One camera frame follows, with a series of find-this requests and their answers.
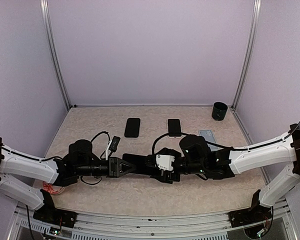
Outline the light blue phone case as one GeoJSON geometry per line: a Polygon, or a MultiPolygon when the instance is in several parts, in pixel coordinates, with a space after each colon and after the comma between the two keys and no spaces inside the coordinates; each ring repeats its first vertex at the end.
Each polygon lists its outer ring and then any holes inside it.
{"type": "MultiPolygon", "coordinates": [[[[199,133],[200,136],[205,138],[206,142],[210,142],[210,143],[213,143],[213,144],[217,143],[216,138],[215,138],[214,133],[213,133],[212,130],[210,130],[210,129],[199,130],[198,133],[199,133]]],[[[215,145],[211,145],[209,143],[207,145],[210,147],[211,151],[213,151],[213,152],[220,150],[220,148],[215,146],[215,145]]]]}

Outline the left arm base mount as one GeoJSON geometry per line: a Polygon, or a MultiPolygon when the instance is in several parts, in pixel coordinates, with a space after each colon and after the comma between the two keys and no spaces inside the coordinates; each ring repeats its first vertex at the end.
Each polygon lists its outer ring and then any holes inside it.
{"type": "Polygon", "coordinates": [[[74,211],[59,208],[41,208],[33,214],[35,220],[49,223],[59,227],[73,228],[78,214],[74,211]]]}

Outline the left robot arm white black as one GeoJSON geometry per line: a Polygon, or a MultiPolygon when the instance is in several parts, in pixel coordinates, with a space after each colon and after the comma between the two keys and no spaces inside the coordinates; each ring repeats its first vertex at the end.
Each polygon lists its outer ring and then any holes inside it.
{"type": "Polygon", "coordinates": [[[76,184],[79,177],[119,178],[135,169],[134,164],[118,157],[98,158],[86,139],[70,144],[65,157],[38,158],[5,146],[0,137],[0,193],[24,203],[51,223],[60,218],[51,194],[23,183],[15,175],[67,187],[76,184]]]}

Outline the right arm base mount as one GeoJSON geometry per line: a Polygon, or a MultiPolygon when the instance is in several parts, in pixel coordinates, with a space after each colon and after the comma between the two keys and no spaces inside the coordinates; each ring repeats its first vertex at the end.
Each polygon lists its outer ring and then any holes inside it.
{"type": "Polygon", "coordinates": [[[232,228],[263,222],[272,218],[272,208],[244,208],[231,211],[228,218],[232,228]]]}

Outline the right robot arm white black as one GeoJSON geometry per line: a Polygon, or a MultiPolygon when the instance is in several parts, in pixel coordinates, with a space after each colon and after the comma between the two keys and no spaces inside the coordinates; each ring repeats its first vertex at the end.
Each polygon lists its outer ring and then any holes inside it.
{"type": "Polygon", "coordinates": [[[276,201],[300,183],[300,124],[273,139],[242,148],[221,146],[212,151],[203,136],[182,134],[179,147],[183,152],[163,149],[147,156],[146,164],[160,170],[162,182],[173,182],[180,175],[197,175],[201,179],[222,180],[252,169],[286,163],[284,169],[264,188],[257,190],[246,218],[256,222],[276,201]]]}

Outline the black phone case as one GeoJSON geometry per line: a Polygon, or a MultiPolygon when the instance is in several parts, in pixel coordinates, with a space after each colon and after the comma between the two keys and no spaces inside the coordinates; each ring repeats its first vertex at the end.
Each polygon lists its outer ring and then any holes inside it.
{"type": "Polygon", "coordinates": [[[140,133],[140,118],[130,117],[126,121],[124,137],[125,138],[138,138],[140,133]]]}

